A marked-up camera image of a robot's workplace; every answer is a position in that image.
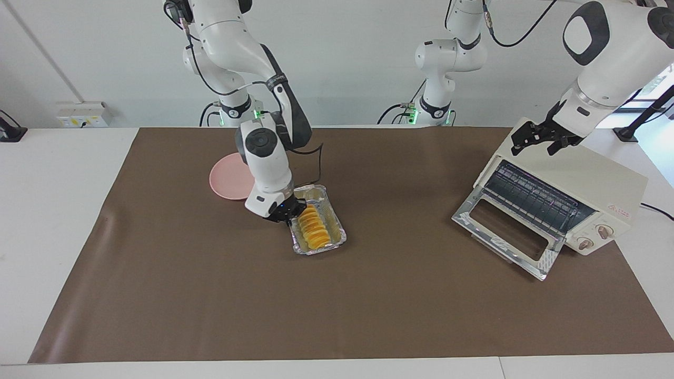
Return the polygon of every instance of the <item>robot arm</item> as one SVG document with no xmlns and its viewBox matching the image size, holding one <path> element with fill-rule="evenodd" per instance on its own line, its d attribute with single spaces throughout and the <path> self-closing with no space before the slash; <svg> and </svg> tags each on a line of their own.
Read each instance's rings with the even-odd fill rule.
<svg viewBox="0 0 674 379">
<path fill-rule="evenodd" d="M 540 124 L 512 134 L 512 153 L 552 142 L 550 155 L 578 145 L 634 91 L 674 61 L 674 12 L 628 2 L 590 1 L 571 16 L 564 47 L 584 68 Z"/>
<path fill-rule="evenodd" d="M 417 67 L 426 75 L 426 89 L 415 102 L 417 123 L 445 123 L 456 88 L 450 73 L 475 71 L 487 61 L 487 50 L 480 44 L 482 1 L 453 0 L 448 11 L 445 27 L 455 38 L 424 42 L 415 55 Z"/>
<path fill-rule="evenodd" d="M 190 3 L 206 56 L 223 69 L 261 76 L 280 106 L 272 117 L 287 130 L 282 138 L 284 145 L 292 149 L 304 147 L 311 138 L 309 121 L 272 52 L 250 35 L 243 21 L 242 9 L 250 9 L 251 2 L 191 0 Z"/>
<path fill-rule="evenodd" d="M 246 208 L 270 221 L 289 222 L 306 203 L 295 198 L 286 150 L 304 147 L 311 127 L 273 54 L 250 35 L 243 21 L 242 13 L 252 2 L 166 0 L 167 6 L 171 18 L 181 20 L 191 43 L 183 54 L 185 64 L 218 92 L 223 119 L 238 127 L 237 148 L 255 177 Z M 190 25 L 198 31 L 199 43 L 193 41 Z M 261 76 L 280 110 L 260 116 L 235 71 Z"/>
</svg>

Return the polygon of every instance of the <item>wall socket panel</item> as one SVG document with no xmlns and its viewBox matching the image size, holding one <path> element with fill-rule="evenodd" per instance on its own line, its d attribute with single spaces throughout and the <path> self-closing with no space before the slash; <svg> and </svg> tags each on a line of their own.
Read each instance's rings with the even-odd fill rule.
<svg viewBox="0 0 674 379">
<path fill-rule="evenodd" d="M 113 116 L 103 103 L 58 103 L 57 118 L 62 127 L 108 127 Z"/>
</svg>

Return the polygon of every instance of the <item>cable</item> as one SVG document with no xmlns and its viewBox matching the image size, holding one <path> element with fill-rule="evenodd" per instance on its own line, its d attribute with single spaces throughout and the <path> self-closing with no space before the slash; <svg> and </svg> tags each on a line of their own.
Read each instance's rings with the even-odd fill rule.
<svg viewBox="0 0 674 379">
<path fill-rule="evenodd" d="M 169 12 L 168 10 L 169 10 L 169 5 L 170 5 L 170 4 L 173 4 L 173 7 L 175 8 L 175 6 L 176 6 L 175 3 L 173 3 L 172 1 L 167 1 L 166 3 L 164 3 L 164 14 L 168 17 L 169 20 L 171 20 L 172 23 L 175 24 L 175 26 L 177 26 L 178 28 L 180 28 L 180 30 L 185 30 L 185 29 L 183 28 L 183 26 L 180 25 L 176 20 L 174 20 L 173 17 L 171 17 L 171 15 L 168 13 L 168 12 Z M 193 35 L 191 35 L 191 34 L 190 34 L 189 36 L 192 37 L 192 39 L 197 40 L 197 41 L 199 41 L 199 42 L 202 41 L 202 40 L 196 38 L 195 36 L 193 36 Z"/>
<path fill-rule="evenodd" d="M 398 120 L 398 123 L 401 123 L 402 120 L 405 118 L 405 116 L 411 116 L 411 114 L 410 114 L 410 113 L 407 113 L 407 112 L 403 112 L 403 113 L 401 113 L 401 114 L 399 114 L 399 115 L 393 117 L 393 121 L 391 122 L 391 124 L 396 123 L 396 119 L 397 119 L 398 117 L 400 117 L 400 120 Z"/>
<path fill-rule="evenodd" d="M 650 119 L 650 120 L 644 121 L 644 123 L 649 123 L 649 122 L 651 122 L 651 121 L 655 121 L 655 120 L 659 119 L 659 118 L 662 117 L 665 113 L 669 112 L 669 110 L 672 109 L 672 107 L 674 107 L 674 103 L 672 103 L 669 107 L 667 107 L 667 109 L 665 109 L 665 111 L 663 111 L 662 113 L 660 113 L 659 115 L 653 117 L 653 118 Z"/>
<path fill-rule="evenodd" d="M 386 109 L 384 111 L 384 113 L 381 115 L 381 117 L 379 118 L 379 121 L 377 121 L 377 125 L 381 124 L 381 121 L 384 119 L 384 117 L 386 117 L 386 115 L 390 111 L 393 111 L 395 108 L 404 108 L 404 105 L 402 103 L 400 103 L 400 104 L 392 105 L 391 107 L 389 107 L 389 109 Z"/>
<path fill-rule="evenodd" d="M 555 3 L 557 3 L 557 0 L 552 0 L 552 2 L 550 2 L 550 5 L 548 5 L 548 7 L 545 8 L 545 11 L 543 11 L 541 16 L 531 26 L 529 31 L 524 36 L 522 36 L 522 38 L 520 38 L 517 42 L 515 42 L 515 43 L 502 43 L 501 41 L 498 40 L 498 38 L 496 38 L 496 35 L 494 35 L 494 27 L 491 24 L 491 14 L 489 13 L 489 9 L 487 9 L 487 3 L 485 3 L 485 0 L 482 0 L 482 8 L 485 11 L 485 22 L 487 24 L 487 28 L 489 29 L 489 33 L 491 34 L 491 39 L 493 39 L 494 42 L 496 42 L 496 44 L 501 46 L 501 47 L 513 47 L 513 46 L 519 45 L 526 37 L 529 36 L 529 34 L 531 34 L 531 32 L 534 31 L 534 29 L 539 25 L 539 22 L 541 22 L 541 20 L 545 17 L 545 15 L 547 15 L 547 13 L 550 11 L 550 9 L 552 9 L 552 7 L 553 7 L 553 5 L 555 5 Z"/>
<path fill-rule="evenodd" d="M 21 127 L 21 125 L 20 125 L 18 122 L 16 122 L 16 120 L 14 119 L 14 117 L 10 116 L 7 112 L 5 112 L 5 111 L 3 111 L 2 109 L 0 109 L 0 113 L 2 113 L 3 115 L 9 117 L 9 119 L 12 120 L 12 121 L 16 124 L 16 126 Z"/>
<path fill-rule="evenodd" d="M 206 105 L 206 108 L 202 111 L 202 117 L 199 119 L 199 127 L 204 126 L 204 117 L 206 117 L 206 112 L 208 112 L 210 107 L 215 107 L 215 105 L 213 103 L 208 103 L 208 105 Z"/>
<path fill-rule="evenodd" d="M 450 9 L 452 8 L 452 0 L 450 0 L 450 4 L 447 5 L 447 14 L 445 15 L 445 24 L 442 26 L 443 28 L 447 28 L 447 20 L 450 18 Z"/>
<path fill-rule="evenodd" d="M 628 103 L 631 103 L 637 96 L 639 96 L 639 94 L 641 93 L 642 90 L 643 90 L 643 88 L 639 88 L 633 95 L 630 96 L 630 98 L 629 98 L 627 101 L 625 101 L 625 102 L 621 105 L 621 107 L 624 107 L 624 106 L 626 106 Z"/>
<path fill-rule="evenodd" d="M 414 96 L 412 96 L 412 100 L 410 100 L 410 103 L 413 102 L 417 98 L 417 95 L 419 94 L 419 92 L 423 88 L 424 84 L 426 84 L 427 80 L 428 79 L 424 79 L 423 82 L 421 82 L 421 85 L 419 86 L 419 89 L 415 92 Z"/>
<path fill-rule="evenodd" d="M 298 155 L 312 155 L 318 152 L 318 178 L 313 181 L 308 181 L 307 183 L 302 183 L 300 185 L 297 185 L 297 187 L 303 187 L 305 185 L 311 185 L 311 184 L 316 184 L 321 180 L 321 176 L 323 175 L 323 143 L 321 143 L 317 148 L 313 149 L 312 151 L 297 151 L 290 149 L 289 151 Z"/>
<path fill-rule="evenodd" d="M 194 60 L 194 67 L 196 67 L 196 69 L 197 69 L 197 74 L 199 74 L 199 77 L 202 79 L 202 82 L 204 82 L 206 87 L 208 87 L 208 89 L 211 90 L 214 94 L 217 94 L 217 95 L 220 95 L 220 96 L 229 96 L 229 95 L 237 93 L 238 91 L 240 91 L 244 88 L 248 88 L 248 87 L 250 87 L 252 85 L 255 85 L 255 84 L 267 84 L 267 82 L 263 82 L 263 81 L 258 80 L 256 82 L 245 84 L 245 85 L 243 85 L 241 87 L 238 87 L 237 89 L 235 89 L 233 91 L 230 91 L 230 92 L 218 92 L 218 91 L 216 91 L 206 81 L 206 79 L 204 78 L 204 75 L 202 74 L 201 69 L 199 68 L 199 63 L 197 63 L 197 55 L 194 53 L 194 45 L 192 44 L 191 36 L 187 36 L 187 40 L 189 41 L 189 46 L 187 46 L 185 48 L 192 52 L 192 59 Z"/>
<path fill-rule="evenodd" d="M 208 113 L 208 116 L 206 116 L 206 126 L 210 127 L 210 117 L 213 115 L 220 115 L 220 112 L 211 112 Z"/>
<path fill-rule="evenodd" d="M 664 210 L 662 210 L 662 209 L 660 209 L 660 208 L 656 208 L 656 207 L 654 207 L 654 206 L 652 206 L 652 205 L 648 205 L 648 204 L 646 204 L 646 203 L 641 203 L 641 205 L 642 205 L 642 206 L 645 206 L 646 208 L 652 209 L 652 210 L 654 210 L 654 211 L 656 211 L 656 212 L 660 212 L 660 213 L 662 213 L 663 215 L 667 216 L 670 220 L 674 221 L 674 216 L 672 216 L 671 214 L 665 212 Z"/>
</svg>

